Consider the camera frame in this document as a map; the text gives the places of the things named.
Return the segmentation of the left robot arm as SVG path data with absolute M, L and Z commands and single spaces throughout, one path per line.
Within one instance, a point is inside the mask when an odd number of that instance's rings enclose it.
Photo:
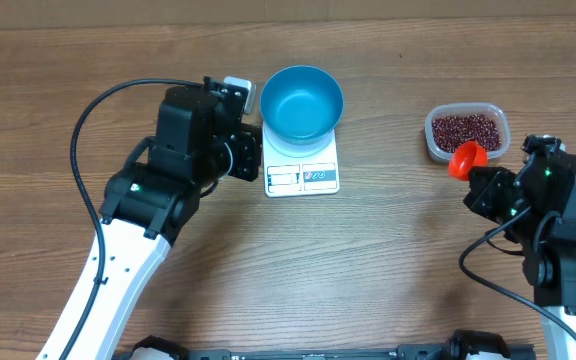
M 143 138 L 94 207 L 95 238 L 41 359 L 109 359 L 134 307 L 182 227 L 224 176 L 252 182 L 262 131 L 245 124 L 255 85 L 235 77 L 167 79 L 154 135 Z

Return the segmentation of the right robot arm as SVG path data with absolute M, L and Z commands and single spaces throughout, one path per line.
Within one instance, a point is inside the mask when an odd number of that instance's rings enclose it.
M 546 146 L 526 146 L 519 172 L 473 166 L 465 205 L 496 223 L 469 245 L 468 256 L 498 234 L 520 245 L 522 271 L 533 289 L 526 299 L 471 270 L 481 285 L 538 312 L 549 355 L 576 359 L 576 155 Z

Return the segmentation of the red scoop blue handle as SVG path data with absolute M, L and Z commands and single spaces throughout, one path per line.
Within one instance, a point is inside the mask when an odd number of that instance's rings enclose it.
M 469 172 L 474 167 L 485 167 L 488 164 L 488 153 L 476 141 L 461 144 L 453 153 L 448 165 L 448 174 L 460 181 L 469 180 Z

